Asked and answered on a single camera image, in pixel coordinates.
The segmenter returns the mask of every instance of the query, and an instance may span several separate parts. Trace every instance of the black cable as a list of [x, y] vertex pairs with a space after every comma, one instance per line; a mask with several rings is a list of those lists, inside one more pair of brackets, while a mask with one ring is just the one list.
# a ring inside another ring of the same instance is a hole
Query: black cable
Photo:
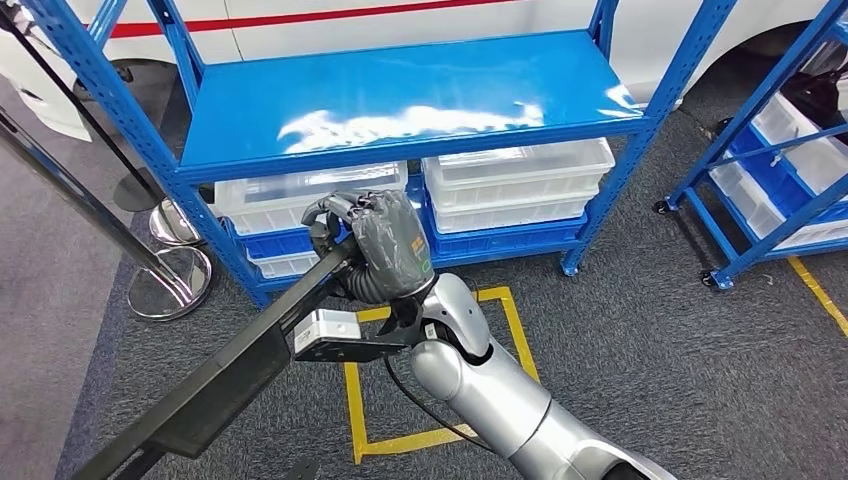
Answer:
[[403, 384], [400, 382], [400, 379], [397, 378], [397, 375], [395, 375], [395, 371], [392, 368], [392, 364], [391, 364], [391, 362], [389, 362], [388, 355], [383, 357], [383, 363], [386, 365], [386, 371], [389, 372], [389, 377], [392, 378], [392, 381], [395, 382], [395, 385], [397, 385], [397, 387], [400, 389], [400, 391], [403, 392], [404, 395], [406, 395], [406, 398], [412, 400], [412, 403], [418, 405], [418, 408], [420, 408], [421, 410], [424, 410], [424, 413], [433, 417], [433, 420], [439, 422], [439, 424], [441, 426], [443, 426], [443, 427], [447, 428], [448, 430], [450, 430], [451, 432], [455, 433], [458, 437], [465, 439], [465, 440], [468, 440], [469, 442], [473, 443], [474, 445], [477, 445], [478, 447], [482, 448], [483, 450], [486, 450], [487, 452], [495, 453], [495, 451], [492, 450], [485, 443], [483, 443], [479, 440], [476, 440], [476, 439], [462, 433], [460, 430], [458, 430], [453, 425], [442, 420], [442, 418], [439, 417], [438, 415], [436, 415], [436, 413], [434, 411], [430, 410], [430, 407], [428, 407], [427, 405], [424, 405], [424, 402], [422, 402], [421, 400], [416, 398], [415, 395], [412, 394], [412, 392], [407, 390], [406, 387], [403, 386]]
[[97, 120], [95, 120], [91, 113], [88, 111], [88, 109], [85, 108], [85, 105], [82, 104], [80, 99], [77, 98], [76, 95], [74, 95], [74, 92], [72, 92], [67, 85], [65, 85], [65, 82], [63, 82], [62, 79], [59, 78], [59, 75], [56, 74], [50, 64], [48, 64], [47, 61], [44, 60], [44, 57], [42, 57], [41, 54], [38, 53], [38, 50], [36, 50], [35, 47], [33, 47], [29, 43], [29, 41], [27, 41], [24, 34], [21, 33], [20, 30], [18, 30], [18, 27], [15, 25], [15, 22], [11, 18], [6, 16], [4, 12], [0, 12], [0, 27], [3, 27], [4, 30], [8, 30], [9, 33], [11, 33], [12, 36], [15, 37], [18, 43], [20, 43], [21, 46], [27, 51], [27, 53], [30, 54], [32, 59], [35, 60], [35, 63], [37, 63], [38, 66], [40, 66], [41, 69], [44, 70], [44, 73], [46, 73], [48, 77], [50, 77], [50, 80], [53, 80], [53, 83], [55, 83], [56, 86], [59, 87], [59, 90], [61, 90], [62, 93], [65, 94], [65, 97], [67, 97], [68, 100], [74, 105], [80, 115], [82, 115], [83, 118], [85, 118], [86, 122], [91, 125], [91, 128], [93, 128], [94, 131], [97, 132], [97, 135], [100, 136], [100, 138], [102, 138], [104, 142], [106, 142], [106, 145], [109, 147], [110, 150], [112, 150], [112, 153], [114, 153], [115, 156], [118, 157], [118, 160], [120, 160], [121, 163], [124, 164], [124, 167], [127, 169], [127, 171], [129, 171], [130, 175], [132, 175], [135, 181], [138, 182], [141, 188], [144, 189], [145, 193], [147, 193], [147, 195], [149, 195], [151, 199], [158, 200], [158, 196], [156, 195], [155, 190], [150, 185], [150, 183], [145, 180], [144, 177], [141, 176], [141, 174], [138, 172], [132, 162], [130, 162], [126, 155], [124, 155], [124, 152], [122, 152], [121, 149], [118, 148], [118, 145], [116, 145], [115, 142], [109, 137], [109, 134], [106, 133], [106, 130], [104, 130], [103, 127], [100, 126], [99, 123], [97, 123]]

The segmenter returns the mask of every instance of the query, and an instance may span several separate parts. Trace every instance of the chrome pole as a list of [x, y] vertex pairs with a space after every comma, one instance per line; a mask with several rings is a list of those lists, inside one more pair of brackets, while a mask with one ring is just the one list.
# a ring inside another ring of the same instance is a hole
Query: chrome pole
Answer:
[[[0, 146], [12, 157], [38, 175], [91, 225], [132, 257], [146, 273], [136, 273], [128, 301], [140, 316], [154, 320], [172, 320], [196, 307], [208, 293], [211, 262], [206, 255], [191, 247], [176, 247], [153, 253], [91, 194], [65, 167], [0, 107]], [[164, 260], [170, 258], [169, 265]], [[149, 288], [164, 290], [166, 295], [152, 294]]]

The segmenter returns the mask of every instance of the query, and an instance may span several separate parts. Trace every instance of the yellow floor tape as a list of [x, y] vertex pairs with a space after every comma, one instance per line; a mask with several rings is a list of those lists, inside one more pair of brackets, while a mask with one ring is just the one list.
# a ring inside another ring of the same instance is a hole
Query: yellow floor tape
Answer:
[[792, 265], [792, 268], [795, 269], [795, 273], [801, 277], [801, 280], [807, 285], [807, 287], [812, 290], [813, 295], [819, 300], [827, 313], [836, 320], [836, 324], [839, 325], [839, 328], [842, 329], [842, 333], [848, 337], [848, 320], [845, 320], [845, 315], [842, 315], [842, 312], [839, 311], [839, 308], [834, 305], [833, 300], [827, 295], [827, 292], [821, 288], [819, 282], [813, 277], [813, 274], [807, 270], [807, 267], [801, 263], [801, 259], [798, 257], [789, 257], [789, 264]]
[[[509, 330], [512, 334], [515, 348], [518, 351], [518, 360], [522, 368], [536, 381], [539, 381], [539, 373], [536, 364], [530, 354], [530, 346], [524, 335], [524, 327], [518, 317], [515, 301], [509, 287], [495, 287], [477, 292], [477, 301], [485, 302], [500, 300], [504, 309]], [[388, 307], [374, 308], [357, 312], [360, 323], [374, 322], [388, 318], [390, 310]], [[378, 442], [369, 443], [368, 433], [365, 429], [365, 407], [362, 403], [362, 387], [359, 381], [359, 367], [355, 363], [344, 364], [345, 389], [347, 390], [347, 404], [350, 411], [350, 434], [353, 439], [353, 462], [359, 464], [365, 455], [392, 455], [406, 453], [422, 448], [434, 447], [445, 443], [461, 440], [459, 436], [446, 428], [420, 432], [412, 435], [390, 438]], [[466, 435], [476, 436], [468, 425], [457, 425], [457, 429]]]

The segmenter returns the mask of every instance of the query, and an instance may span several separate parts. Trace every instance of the white plastic bin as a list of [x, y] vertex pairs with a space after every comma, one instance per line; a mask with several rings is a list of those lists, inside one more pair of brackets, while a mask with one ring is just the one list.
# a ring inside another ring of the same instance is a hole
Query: white plastic bin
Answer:
[[[772, 145], [819, 131], [780, 93], [769, 100], [751, 123]], [[848, 147], [832, 137], [802, 144], [788, 150], [785, 156], [817, 195], [848, 174]]]
[[589, 192], [615, 158], [598, 138], [443, 155], [422, 165], [433, 203], [446, 209]]
[[[762, 187], [739, 164], [729, 163], [717, 167], [710, 171], [710, 176], [739, 209], [757, 237], [767, 236], [786, 221]], [[846, 236], [848, 220], [807, 225], [781, 242], [775, 250], [827, 242]]]
[[583, 215], [598, 187], [589, 192], [559, 195], [535, 202], [493, 202], [472, 207], [441, 208], [433, 205], [439, 233], [467, 232], [486, 228], [548, 222]]
[[239, 235], [300, 227], [304, 209], [337, 190], [406, 188], [406, 162], [315, 170], [215, 184], [215, 206]]
[[315, 252], [293, 253], [279, 257], [268, 257], [253, 259], [248, 254], [247, 259], [259, 267], [265, 278], [289, 277], [301, 275], [318, 263], [318, 255]]

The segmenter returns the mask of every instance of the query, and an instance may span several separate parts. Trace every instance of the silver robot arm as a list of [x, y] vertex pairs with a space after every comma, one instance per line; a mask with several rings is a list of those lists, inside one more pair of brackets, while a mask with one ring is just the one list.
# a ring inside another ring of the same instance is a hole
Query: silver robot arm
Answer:
[[[327, 225], [316, 221], [322, 213]], [[390, 322], [401, 328], [386, 329], [391, 333], [379, 341], [362, 340], [354, 314], [316, 311], [295, 328], [296, 358], [367, 362], [411, 346], [412, 370], [424, 389], [525, 478], [674, 479], [568, 413], [492, 338], [465, 282], [433, 272], [421, 223], [402, 192], [337, 193], [316, 202], [303, 223], [319, 254], [333, 247], [338, 219], [364, 257], [342, 275], [341, 288], [366, 303], [390, 302]]]
[[[465, 283], [438, 277], [424, 299], [427, 340], [412, 350], [412, 371], [489, 446], [529, 479], [673, 480], [568, 413], [489, 334]], [[450, 329], [432, 327], [441, 323]]]

